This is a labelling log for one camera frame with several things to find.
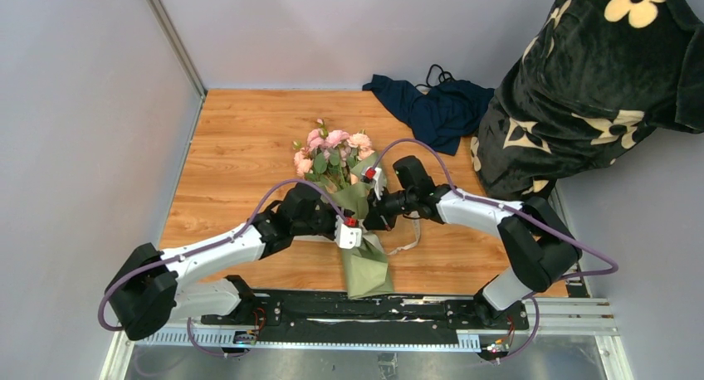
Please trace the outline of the cream printed ribbon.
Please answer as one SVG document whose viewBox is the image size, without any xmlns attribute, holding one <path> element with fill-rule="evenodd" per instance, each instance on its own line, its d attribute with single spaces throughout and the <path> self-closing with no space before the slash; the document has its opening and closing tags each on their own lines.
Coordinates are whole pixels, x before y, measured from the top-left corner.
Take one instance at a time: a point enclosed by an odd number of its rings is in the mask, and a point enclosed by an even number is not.
<svg viewBox="0 0 704 380">
<path fill-rule="evenodd" d="M 390 232 L 366 231 L 363 239 L 382 251 L 386 256 L 394 256 L 416 247 L 422 238 L 422 229 L 419 218 L 403 219 L 401 227 Z"/>
</svg>

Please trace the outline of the fake rose stem two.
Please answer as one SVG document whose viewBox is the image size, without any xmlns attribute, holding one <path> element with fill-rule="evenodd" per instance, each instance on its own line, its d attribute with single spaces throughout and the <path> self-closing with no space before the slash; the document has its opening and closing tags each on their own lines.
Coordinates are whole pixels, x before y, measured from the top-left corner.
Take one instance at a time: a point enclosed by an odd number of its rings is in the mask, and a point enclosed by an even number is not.
<svg viewBox="0 0 704 380">
<path fill-rule="evenodd" d="M 310 173 L 313 168 L 313 159 L 310 156 L 310 149 L 300 141 L 294 141 L 292 147 L 295 150 L 293 163 L 296 169 L 296 175 L 303 178 L 307 173 Z"/>
</svg>

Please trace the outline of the fake rose stem three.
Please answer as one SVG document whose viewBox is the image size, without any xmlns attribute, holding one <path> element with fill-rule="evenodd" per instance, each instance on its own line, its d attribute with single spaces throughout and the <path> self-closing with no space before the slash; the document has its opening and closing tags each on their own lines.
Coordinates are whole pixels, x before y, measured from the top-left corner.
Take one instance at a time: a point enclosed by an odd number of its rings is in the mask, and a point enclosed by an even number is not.
<svg viewBox="0 0 704 380">
<path fill-rule="evenodd" d="M 321 183 L 333 192 L 349 187 L 351 148 L 346 143 L 349 136 L 344 130 L 329 129 L 325 121 L 319 119 L 306 137 L 305 146 L 310 149 L 313 168 L 304 178 Z"/>
</svg>

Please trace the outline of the fake rose stem one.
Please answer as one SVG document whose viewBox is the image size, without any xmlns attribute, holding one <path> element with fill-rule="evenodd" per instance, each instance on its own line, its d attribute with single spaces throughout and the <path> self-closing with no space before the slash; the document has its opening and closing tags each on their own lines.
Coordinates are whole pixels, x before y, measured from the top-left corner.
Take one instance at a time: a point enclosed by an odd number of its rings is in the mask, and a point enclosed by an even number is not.
<svg viewBox="0 0 704 380">
<path fill-rule="evenodd" d="M 367 159 L 375 153 L 371 138 L 365 133 L 356 133 L 350 135 L 346 140 L 347 145 L 351 148 L 352 156 L 358 161 Z"/>
</svg>

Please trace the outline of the wrapping paper sheet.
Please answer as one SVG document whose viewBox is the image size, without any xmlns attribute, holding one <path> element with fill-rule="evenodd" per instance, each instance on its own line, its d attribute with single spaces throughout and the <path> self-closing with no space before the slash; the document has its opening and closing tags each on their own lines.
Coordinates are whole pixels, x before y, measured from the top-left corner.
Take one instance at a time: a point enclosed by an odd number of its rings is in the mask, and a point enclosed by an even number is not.
<svg viewBox="0 0 704 380">
<path fill-rule="evenodd" d="M 352 217 L 358 221 L 365 219 L 368 212 L 367 197 L 372 187 L 361 181 L 361 173 L 376 162 L 378 155 L 373 153 L 367 159 L 358 161 L 350 155 L 351 185 L 339 191 L 330 191 L 321 183 L 315 183 L 325 189 L 335 203 L 352 212 Z M 387 256 L 364 239 L 360 247 L 340 252 L 342 260 L 345 287 L 350 299 L 358 299 L 375 295 L 384 295 L 394 291 Z"/>
</svg>

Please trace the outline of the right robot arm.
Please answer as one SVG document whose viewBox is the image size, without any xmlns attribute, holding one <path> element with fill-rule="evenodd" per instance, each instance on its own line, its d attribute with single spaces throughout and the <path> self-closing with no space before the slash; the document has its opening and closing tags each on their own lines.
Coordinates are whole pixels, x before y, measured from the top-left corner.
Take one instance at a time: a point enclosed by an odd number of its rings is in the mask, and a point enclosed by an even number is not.
<svg viewBox="0 0 704 380">
<path fill-rule="evenodd" d="M 390 231 L 397 217 L 415 213 L 423 220 L 469 227 L 501 240 L 510 265 L 473 296 L 475 319 L 485 328 L 504 321 L 514 303 L 548 290 L 582 256 L 544 198 L 502 201 L 436 184 L 414 156 L 401 158 L 393 169 L 402 188 L 389 192 L 374 187 L 369 192 L 366 229 Z"/>
</svg>

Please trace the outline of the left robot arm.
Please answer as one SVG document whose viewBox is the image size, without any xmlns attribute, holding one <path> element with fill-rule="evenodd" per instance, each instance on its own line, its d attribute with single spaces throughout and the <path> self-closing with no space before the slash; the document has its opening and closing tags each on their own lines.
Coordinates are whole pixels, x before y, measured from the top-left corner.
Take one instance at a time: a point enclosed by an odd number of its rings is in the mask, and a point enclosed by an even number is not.
<svg viewBox="0 0 704 380">
<path fill-rule="evenodd" d="M 281 200 L 265 194 L 243 223 L 186 246 L 135 247 L 105 287 L 98 305 L 99 325 L 122 331 L 133 341 L 161 330 L 170 320 L 225 315 L 247 323 L 254 302 L 230 280 L 205 282 L 220 270 L 263 260 L 290 247 L 298 236 L 335 240 L 354 213 L 314 183 L 288 180 Z"/>
</svg>

